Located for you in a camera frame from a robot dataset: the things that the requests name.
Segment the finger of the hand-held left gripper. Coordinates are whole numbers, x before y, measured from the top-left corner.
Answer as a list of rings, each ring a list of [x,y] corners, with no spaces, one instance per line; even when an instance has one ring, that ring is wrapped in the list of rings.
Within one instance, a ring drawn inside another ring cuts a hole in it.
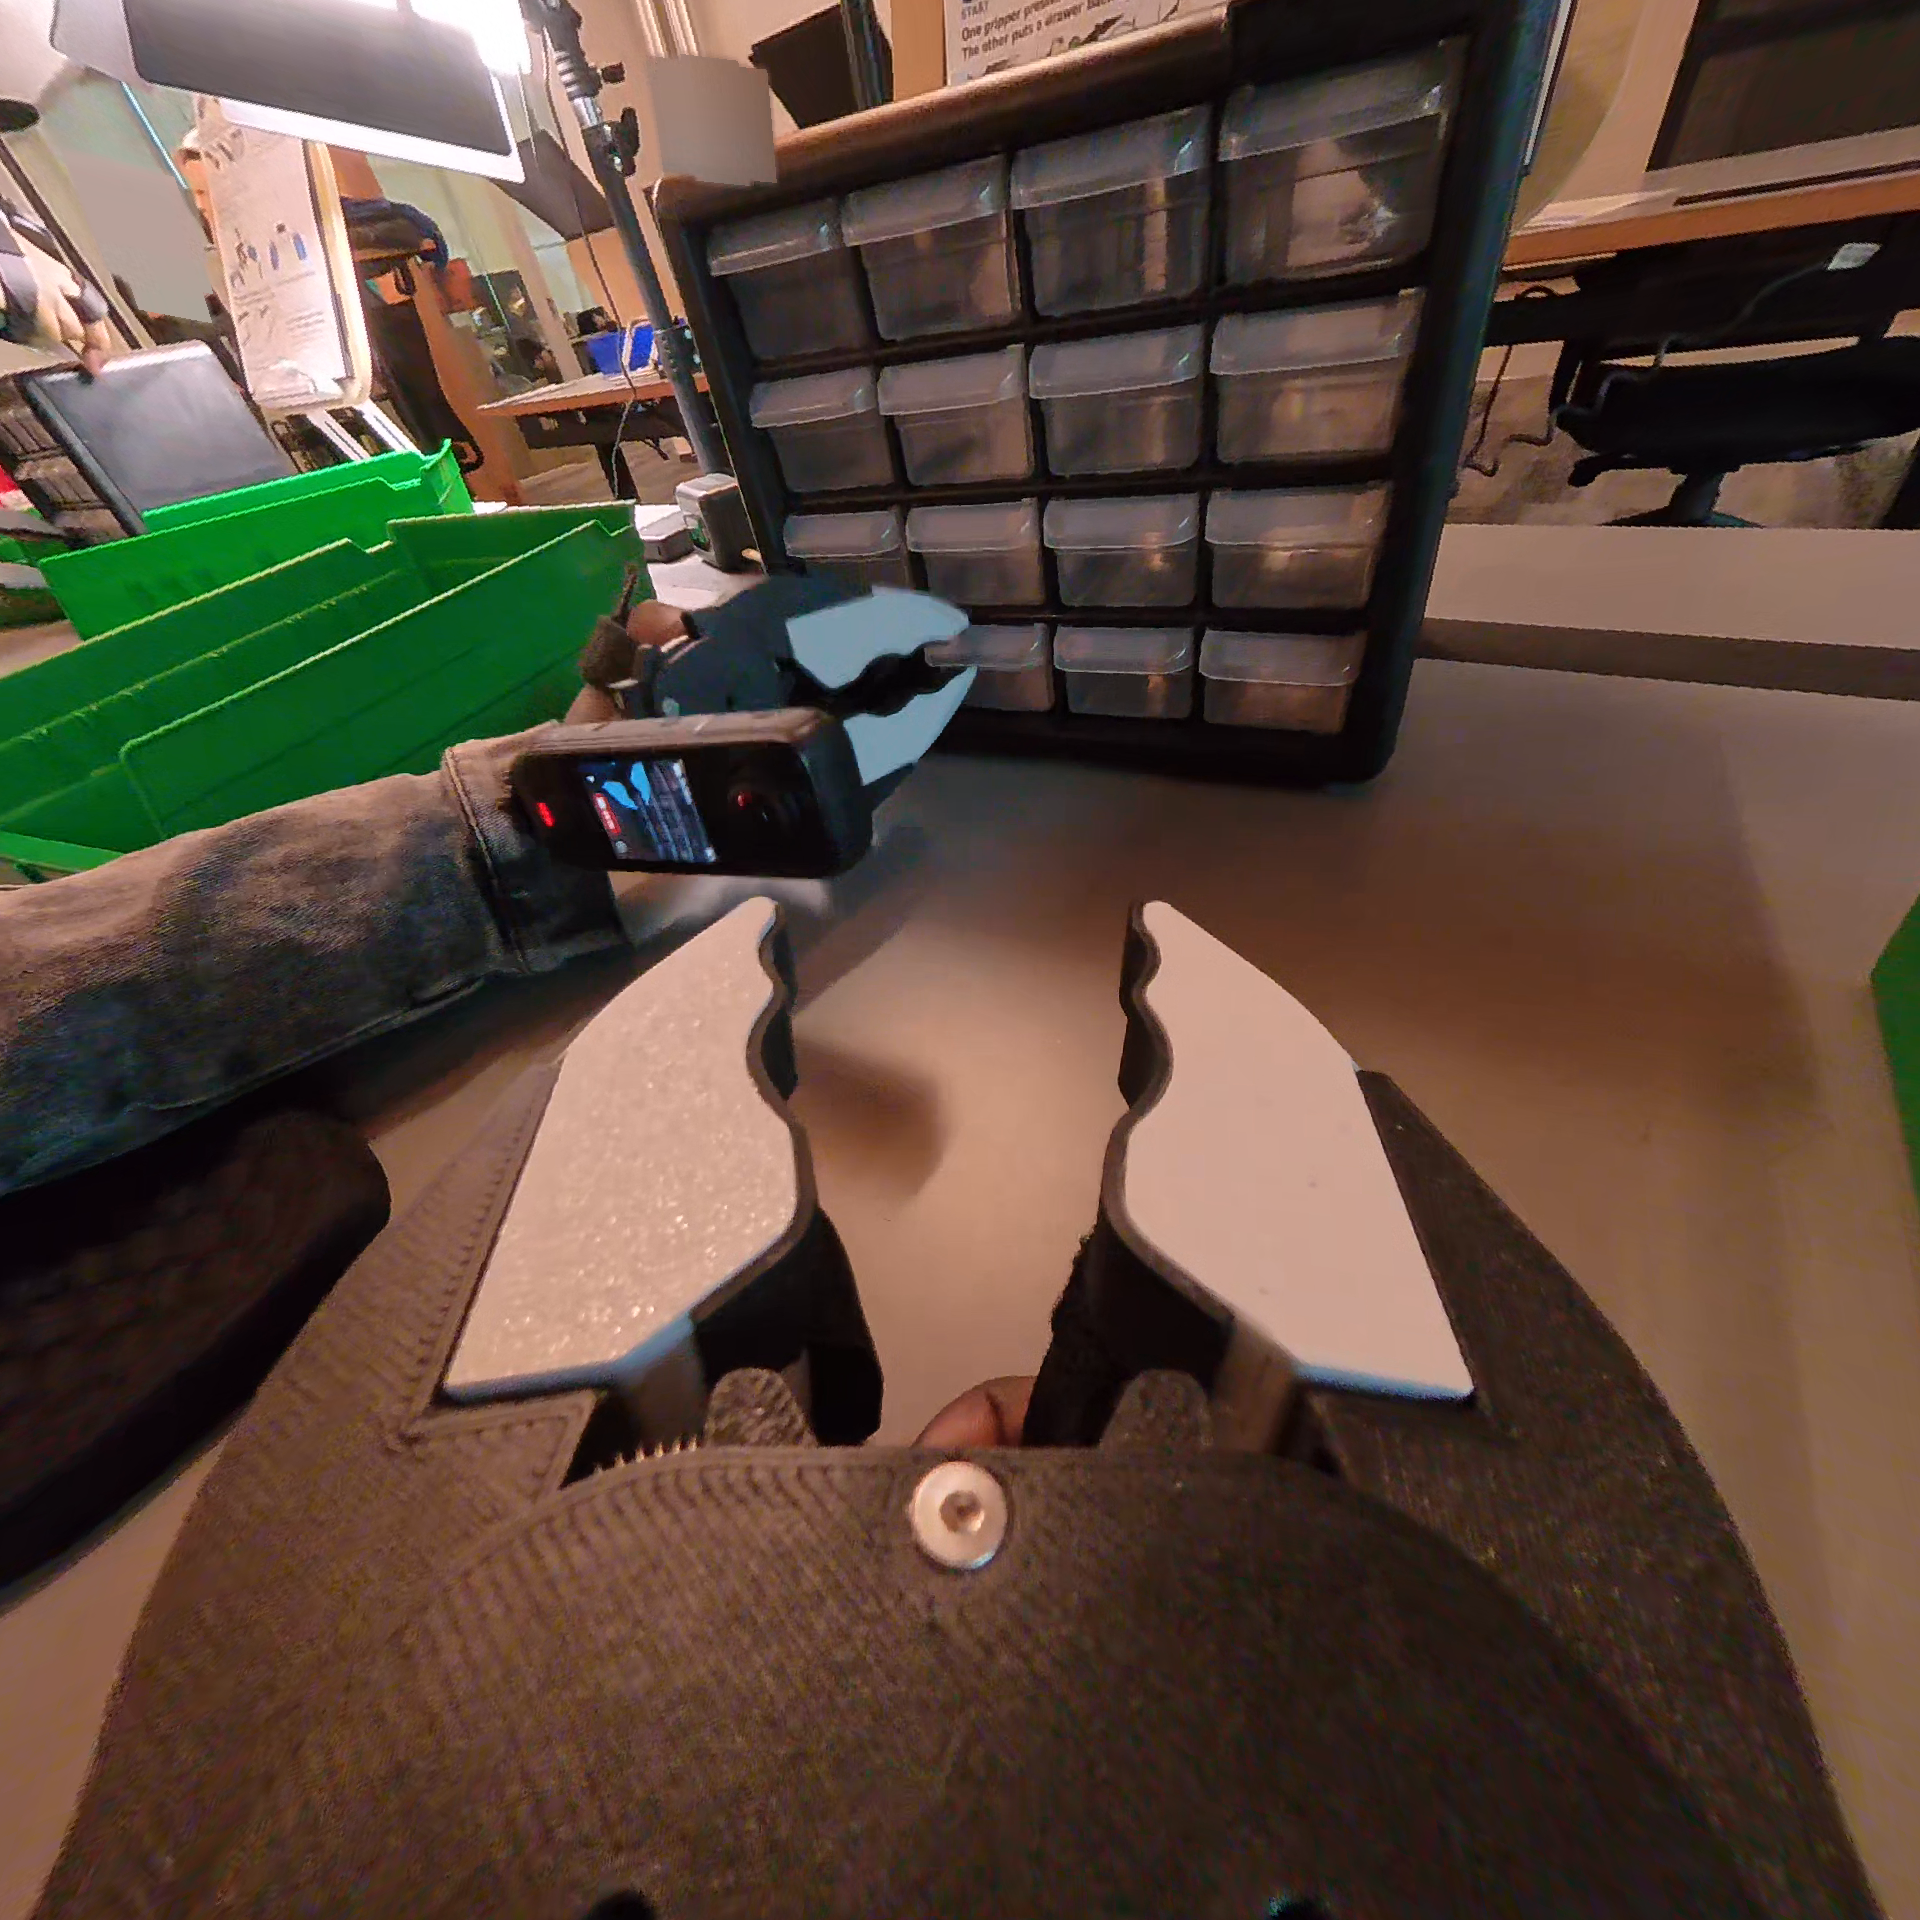
[[[775,710],[963,710],[971,666],[943,651],[970,634],[970,614],[925,590],[864,590],[787,615],[775,657]]]
[[[829,689],[843,749],[829,758],[829,825],[868,825],[870,807],[930,758],[971,692],[971,666],[868,662]]]

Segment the green plastic bin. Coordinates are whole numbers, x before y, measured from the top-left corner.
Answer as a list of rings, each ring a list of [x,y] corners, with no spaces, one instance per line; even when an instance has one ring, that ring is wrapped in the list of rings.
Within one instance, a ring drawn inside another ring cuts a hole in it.
[[[425,515],[3,675],[3,889],[556,718],[635,566],[635,504]]]
[[[391,519],[467,515],[472,496],[439,450],[381,450],[225,492],[142,515],[138,538],[64,549],[38,566],[78,636],[169,614],[329,542],[378,549]]]
[[[1908,1191],[1920,1191],[1920,902],[1908,902],[1882,959],[1870,965],[1870,1013],[1897,1107]]]

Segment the person's right hand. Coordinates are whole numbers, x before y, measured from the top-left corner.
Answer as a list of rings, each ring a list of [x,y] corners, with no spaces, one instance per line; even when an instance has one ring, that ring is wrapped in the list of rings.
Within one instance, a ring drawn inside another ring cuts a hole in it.
[[[1019,1448],[1024,1402],[1039,1380],[982,1380],[955,1393],[930,1424],[914,1435],[919,1450],[1012,1450]]]

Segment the black tablet screen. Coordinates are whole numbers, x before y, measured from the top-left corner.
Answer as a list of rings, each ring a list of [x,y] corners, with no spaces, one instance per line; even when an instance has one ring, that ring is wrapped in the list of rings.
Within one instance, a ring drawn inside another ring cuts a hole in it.
[[[103,371],[32,366],[14,392],[130,538],[149,511],[300,475],[206,340],[130,352]]]

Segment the grey battery box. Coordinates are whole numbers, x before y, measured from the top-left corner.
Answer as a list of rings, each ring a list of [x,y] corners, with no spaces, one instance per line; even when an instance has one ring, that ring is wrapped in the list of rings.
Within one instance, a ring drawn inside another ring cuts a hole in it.
[[[736,475],[690,475],[675,484],[690,549],[725,576],[758,576],[758,538]]]

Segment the person's left hand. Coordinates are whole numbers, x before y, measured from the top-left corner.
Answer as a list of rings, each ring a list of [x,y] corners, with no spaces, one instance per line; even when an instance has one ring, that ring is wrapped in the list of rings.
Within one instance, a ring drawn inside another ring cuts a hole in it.
[[[666,657],[687,645],[687,615],[659,600],[622,600],[590,626],[581,651],[581,692],[566,715],[571,728],[671,718],[659,695]]]

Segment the wooden desk with black legs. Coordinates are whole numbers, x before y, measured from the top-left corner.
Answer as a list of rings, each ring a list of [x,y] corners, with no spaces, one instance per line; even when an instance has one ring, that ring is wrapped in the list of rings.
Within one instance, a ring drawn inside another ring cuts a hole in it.
[[[526,391],[479,405],[479,414],[508,421],[526,445],[687,442],[675,391],[647,371],[596,371],[552,391]]]
[[[1856,171],[1832,179],[1777,179],[1749,193],[1616,193],[1587,205],[1545,205],[1507,239],[1507,277],[1560,277],[1582,260],[1694,243],[1727,237],[1822,230],[1856,217],[1895,217],[1920,210],[1920,171]]]

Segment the white instruction sheet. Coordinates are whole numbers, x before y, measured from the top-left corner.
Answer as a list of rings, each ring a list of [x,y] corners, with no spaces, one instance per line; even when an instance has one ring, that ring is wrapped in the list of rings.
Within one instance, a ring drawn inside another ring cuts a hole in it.
[[[242,391],[266,414],[352,412],[370,392],[329,148],[235,122],[199,96],[214,254]]]

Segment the grey flat panel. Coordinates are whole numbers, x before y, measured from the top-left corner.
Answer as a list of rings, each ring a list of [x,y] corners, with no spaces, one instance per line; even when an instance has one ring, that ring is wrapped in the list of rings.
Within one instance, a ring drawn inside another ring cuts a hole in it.
[[[768,70],[741,59],[647,59],[635,96],[642,179],[775,179],[775,96]]]

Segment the person's left forearm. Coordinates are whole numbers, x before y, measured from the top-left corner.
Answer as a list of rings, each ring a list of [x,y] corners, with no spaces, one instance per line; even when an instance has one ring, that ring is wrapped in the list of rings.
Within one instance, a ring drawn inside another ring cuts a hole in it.
[[[552,862],[508,806],[548,734],[3,889],[0,1191],[169,1140],[496,978],[625,950],[614,878]]]

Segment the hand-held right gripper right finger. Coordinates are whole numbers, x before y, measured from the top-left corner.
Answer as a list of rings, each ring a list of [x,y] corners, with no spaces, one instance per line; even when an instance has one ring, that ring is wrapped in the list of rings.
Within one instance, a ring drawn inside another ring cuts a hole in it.
[[[1123,1118],[1097,1200],[1097,1335],[1187,1372],[1213,1435],[1279,1450],[1309,1391],[1470,1402],[1474,1372],[1350,1055],[1279,978],[1140,902]]]

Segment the flat light panel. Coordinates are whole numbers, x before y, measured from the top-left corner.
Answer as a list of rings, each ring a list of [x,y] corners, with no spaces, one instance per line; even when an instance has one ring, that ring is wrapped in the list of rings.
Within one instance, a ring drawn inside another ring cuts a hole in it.
[[[534,70],[518,5],[57,0],[55,50],[120,88],[216,100],[235,129],[526,174],[505,110],[505,88]]]

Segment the white instruction poster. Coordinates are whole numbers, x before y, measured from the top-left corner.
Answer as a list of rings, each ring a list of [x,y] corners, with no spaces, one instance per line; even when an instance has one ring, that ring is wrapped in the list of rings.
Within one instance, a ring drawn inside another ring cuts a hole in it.
[[[1226,0],[944,0],[944,88],[971,88],[1218,13],[1226,13]]]

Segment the metal light stand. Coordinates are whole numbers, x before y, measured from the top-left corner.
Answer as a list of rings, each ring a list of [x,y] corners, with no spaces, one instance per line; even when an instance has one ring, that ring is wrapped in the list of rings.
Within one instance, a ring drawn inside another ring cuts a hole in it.
[[[675,412],[681,412],[681,437],[690,442],[701,475],[729,475],[736,465],[729,465],[725,429],[719,429],[712,405],[709,405],[709,392],[695,382],[690,345],[681,340],[675,310],[666,298],[666,284],[659,284],[659,267],[655,267],[655,252],[647,252],[647,230],[642,230],[640,205],[635,205],[635,171],[625,171],[625,155],[622,155],[622,134],[600,110],[606,88],[600,88],[600,70],[590,63],[590,56],[581,42],[581,13],[566,5],[566,0],[519,0],[518,13],[548,42],[548,70],[556,73],[571,120],[574,120],[574,129],[585,137],[590,174],[596,174],[596,188],[600,188],[600,196],[614,210],[614,230],[622,239],[625,270],[640,284],[642,322],[655,328],[659,360],[666,360],[666,382],[671,382]]]

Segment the black office chair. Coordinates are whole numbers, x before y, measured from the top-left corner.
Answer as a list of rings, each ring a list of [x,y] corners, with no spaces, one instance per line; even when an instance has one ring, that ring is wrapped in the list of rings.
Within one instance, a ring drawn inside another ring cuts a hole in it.
[[[1743,525],[1720,511],[1727,475],[1850,459],[1920,425],[1920,340],[1714,366],[1591,360],[1554,405],[1554,425],[1582,445],[1568,492],[1602,475],[1674,475],[1668,499],[1623,525]]]

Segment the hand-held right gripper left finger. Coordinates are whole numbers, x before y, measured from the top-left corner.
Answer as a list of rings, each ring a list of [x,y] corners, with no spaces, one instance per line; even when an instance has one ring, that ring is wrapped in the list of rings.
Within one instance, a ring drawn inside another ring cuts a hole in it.
[[[885,1369],[787,1103],[795,950],[746,900],[566,1047],[479,1268],[439,1398],[596,1393],[642,1448],[729,1372],[796,1372],[823,1448],[880,1435]]]

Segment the rows of clear cabinet drawers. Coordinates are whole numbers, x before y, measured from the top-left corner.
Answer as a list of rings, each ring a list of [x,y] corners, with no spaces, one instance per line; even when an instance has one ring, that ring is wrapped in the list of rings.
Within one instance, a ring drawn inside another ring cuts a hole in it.
[[[1337,742],[1470,38],[701,237],[781,566],[970,614],[971,710]]]

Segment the dark computer monitor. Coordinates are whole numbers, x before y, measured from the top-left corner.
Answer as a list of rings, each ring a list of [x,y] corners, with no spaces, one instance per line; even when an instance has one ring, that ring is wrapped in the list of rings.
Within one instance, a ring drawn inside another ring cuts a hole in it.
[[[1912,0],[1703,0],[1650,171],[1882,137],[1912,122]]]

